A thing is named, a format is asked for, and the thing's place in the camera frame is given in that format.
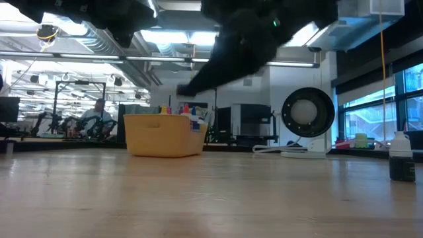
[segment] wooden table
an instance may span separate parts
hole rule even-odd
[[[423,172],[387,161],[123,149],[0,159],[0,237],[423,237]]]

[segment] yellow plastic basket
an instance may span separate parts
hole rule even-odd
[[[185,157],[201,154],[207,126],[193,132],[180,115],[124,115],[128,153],[146,157]]]

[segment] glass window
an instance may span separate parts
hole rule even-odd
[[[423,130],[423,97],[407,100],[407,130]]]
[[[423,63],[404,70],[405,92],[423,89]]]
[[[397,130],[395,104],[386,104],[386,139],[393,139]],[[383,140],[383,105],[353,110],[345,113],[345,132],[348,139],[356,133],[365,133],[368,138]]]
[[[395,96],[395,86],[387,87],[385,89],[385,98],[393,97]],[[383,99],[383,90],[377,91],[375,93],[372,93],[370,95],[364,96],[362,98],[353,100],[349,103],[344,104],[344,108],[348,108],[351,106],[357,106],[361,105],[367,102],[374,102],[376,100]]]

